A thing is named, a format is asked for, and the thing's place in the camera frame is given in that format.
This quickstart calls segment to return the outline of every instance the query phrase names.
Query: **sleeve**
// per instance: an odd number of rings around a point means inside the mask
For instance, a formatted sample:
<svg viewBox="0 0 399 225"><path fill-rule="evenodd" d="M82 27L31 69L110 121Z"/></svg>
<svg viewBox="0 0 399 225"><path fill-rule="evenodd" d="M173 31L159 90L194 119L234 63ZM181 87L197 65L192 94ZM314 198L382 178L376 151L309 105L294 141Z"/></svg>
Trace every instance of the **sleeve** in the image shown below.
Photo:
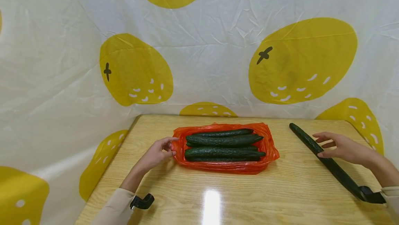
<svg viewBox="0 0 399 225"><path fill-rule="evenodd" d="M134 193L126 189L116 189L91 224L126 225L133 214L130 209L130 203L133 201L134 196Z"/></svg>
<svg viewBox="0 0 399 225"><path fill-rule="evenodd" d="M387 202L387 209L392 220L399 225L399 186L382 188L381 194Z"/></svg>

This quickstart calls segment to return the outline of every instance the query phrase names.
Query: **white backdrop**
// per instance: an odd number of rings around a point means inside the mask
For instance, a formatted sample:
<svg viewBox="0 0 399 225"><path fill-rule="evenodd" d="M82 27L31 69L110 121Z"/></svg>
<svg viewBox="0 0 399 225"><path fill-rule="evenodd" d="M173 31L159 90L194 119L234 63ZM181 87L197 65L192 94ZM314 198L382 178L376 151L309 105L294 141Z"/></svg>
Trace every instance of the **white backdrop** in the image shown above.
<svg viewBox="0 0 399 225"><path fill-rule="evenodd" d="M0 220L73 224L144 113L343 119L399 166L398 50L397 0L0 0Z"/></svg>

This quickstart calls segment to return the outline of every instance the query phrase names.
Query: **finger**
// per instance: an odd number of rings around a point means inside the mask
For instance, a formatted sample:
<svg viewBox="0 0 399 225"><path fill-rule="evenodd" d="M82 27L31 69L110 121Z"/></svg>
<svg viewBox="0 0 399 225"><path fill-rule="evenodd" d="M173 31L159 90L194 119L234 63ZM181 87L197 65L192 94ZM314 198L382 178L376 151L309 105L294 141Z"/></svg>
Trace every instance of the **finger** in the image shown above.
<svg viewBox="0 0 399 225"><path fill-rule="evenodd" d="M168 142L167 144L162 146L162 149L165 150L165 151L168 151L168 152L171 151L171 148L172 148L172 143L171 142Z"/></svg>
<svg viewBox="0 0 399 225"><path fill-rule="evenodd" d="M334 141L322 145L323 148L331 148L331 147L334 147L334 146L337 146Z"/></svg>
<svg viewBox="0 0 399 225"><path fill-rule="evenodd" d="M170 152L163 152L163 155L165 156L165 159L173 157L174 155L176 155L176 152L174 151L170 151Z"/></svg>
<svg viewBox="0 0 399 225"><path fill-rule="evenodd" d="M322 132L322 133L315 133L313 134L313 137L318 138L316 139L317 143L321 143L327 140L336 140L339 138L339 134L336 133L329 133L329 132Z"/></svg>
<svg viewBox="0 0 399 225"><path fill-rule="evenodd" d="M337 157L338 151L337 149L335 150L328 150L328 151L323 151L317 154L318 157L323 158L323 159L329 159L331 157Z"/></svg>
<svg viewBox="0 0 399 225"><path fill-rule="evenodd" d="M156 142L158 142L159 144L161 144L161 146L164 146L165 144L167 144L167 143L169 143L169 142L172 142L172 141L176 141L176 140L178 140L178 139L179 139L179 138L166 137L166 138L160 139L160 140L158 140L158 141L156 141Z"/></svg>

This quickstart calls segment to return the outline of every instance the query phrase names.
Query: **wooden table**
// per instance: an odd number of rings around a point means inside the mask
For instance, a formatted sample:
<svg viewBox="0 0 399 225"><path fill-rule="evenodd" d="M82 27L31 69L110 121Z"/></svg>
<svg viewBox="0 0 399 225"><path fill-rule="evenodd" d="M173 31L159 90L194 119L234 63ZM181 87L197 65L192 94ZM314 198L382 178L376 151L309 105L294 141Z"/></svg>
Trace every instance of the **wooden table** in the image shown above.
<svg viewBox="0 0 399 225"><path fill-rule="evenodd" d="M131 167L157 139L182 126L213 122L269 125L280 159L258 175L190 170L173 160L151 170L137 194L155 196L148 210L135 209L129 224L393 224L383 205L356 200L292 133L328 130L366 142L346 121L143 115L104 173L76 224L89 224ZM336 160L359 185L379 191L372 173Z"/></svg>

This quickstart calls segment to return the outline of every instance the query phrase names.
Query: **orange plastic bag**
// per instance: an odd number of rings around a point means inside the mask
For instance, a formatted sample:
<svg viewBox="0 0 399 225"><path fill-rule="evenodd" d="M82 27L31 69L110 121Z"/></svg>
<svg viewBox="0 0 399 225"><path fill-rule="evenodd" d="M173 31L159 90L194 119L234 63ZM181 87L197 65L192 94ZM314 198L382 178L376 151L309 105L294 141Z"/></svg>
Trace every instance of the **orange plastic bag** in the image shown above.
<svg viewBox="0 0 399 225"><path fill-rule="evenodd" d="M254 143L259 151L266 152L265 157L261 157L258 162L190 162L184 158L184 151L189 149L186 145L186 136L193 133L214 132L224 130L237 130L249 128L253 129L254 133L263 136L261 141ZM247 125L230 125L230 124L216 124L197 127L180 127L174 130L174 137L179 138L178 141L172 142L172 150L176 151L174 159L181 165L196 170L208 170L215 172L228 172L236 174L258 174L271 162L280 157L277 149L274 147L272 135L269 127L264 123L255 123Z"/></svg>

